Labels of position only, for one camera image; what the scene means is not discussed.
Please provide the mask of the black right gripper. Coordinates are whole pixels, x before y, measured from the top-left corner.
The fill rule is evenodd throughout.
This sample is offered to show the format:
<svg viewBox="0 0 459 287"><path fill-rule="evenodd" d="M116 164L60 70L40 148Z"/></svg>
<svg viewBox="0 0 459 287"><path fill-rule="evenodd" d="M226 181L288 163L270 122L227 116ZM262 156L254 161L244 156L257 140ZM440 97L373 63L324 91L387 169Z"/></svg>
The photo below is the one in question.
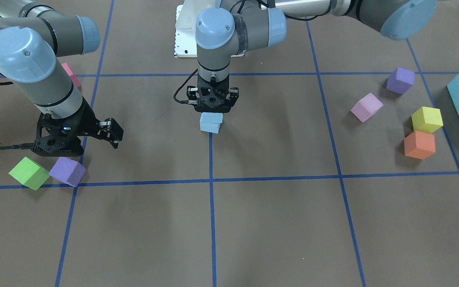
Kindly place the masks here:
<svg viewBox="0 0 459 287"><path fill-rule="evenodd" d="M73 115L53 119L41 113L37 122L36 139L32 151L44 157L78 157L84 153L80 136L95 136L118 149L124 130L114 118L100 121L85 99Z"/></svg>

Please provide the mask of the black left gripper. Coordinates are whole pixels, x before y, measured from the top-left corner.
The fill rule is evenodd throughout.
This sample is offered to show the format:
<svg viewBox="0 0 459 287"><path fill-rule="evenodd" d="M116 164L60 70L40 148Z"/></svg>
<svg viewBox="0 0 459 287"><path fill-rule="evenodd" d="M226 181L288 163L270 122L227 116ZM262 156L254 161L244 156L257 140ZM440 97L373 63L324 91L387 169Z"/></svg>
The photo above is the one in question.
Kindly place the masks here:
<svg viewBox="0 0 459 287"><path fill-rule="evenodd" d="M229 113L231 111L229 76L220 82L210 82L197 77L197 87L187 86L188 105L195 106L197 112Z"/></svg>

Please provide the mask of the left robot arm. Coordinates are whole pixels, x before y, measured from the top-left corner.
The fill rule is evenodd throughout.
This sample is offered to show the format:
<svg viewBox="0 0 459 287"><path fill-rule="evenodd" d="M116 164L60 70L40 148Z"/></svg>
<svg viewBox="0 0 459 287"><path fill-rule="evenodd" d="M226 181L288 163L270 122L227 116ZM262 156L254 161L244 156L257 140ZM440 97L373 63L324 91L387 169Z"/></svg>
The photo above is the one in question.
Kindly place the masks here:
<svg viewBox="0 0 459 287"><path fill-rule="evenodd" d="M228 113L240 96L230 87L231 57L281 43L287 21L347 16L392 40L419 32L432 18L435 0L216 0L194 18L197 85L186 100L197 112Z"/></svg>

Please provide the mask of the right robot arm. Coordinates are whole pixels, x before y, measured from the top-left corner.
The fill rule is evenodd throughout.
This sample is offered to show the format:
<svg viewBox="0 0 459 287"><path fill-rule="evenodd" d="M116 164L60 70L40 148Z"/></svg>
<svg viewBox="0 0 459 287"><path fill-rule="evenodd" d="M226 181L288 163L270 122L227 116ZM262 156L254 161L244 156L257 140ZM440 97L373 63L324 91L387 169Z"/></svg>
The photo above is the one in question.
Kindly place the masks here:
<svg viewBox="0 0 459 287"><path fill-rule="evenodd" d="M0 86L18 87L40 110L34 142L2 146L40 156L79 157L80 137L117 148L124 131L113 118L100 121L58 57L84 55L100 46L91 18L67 16L33 0L0 0Z"/></svg>

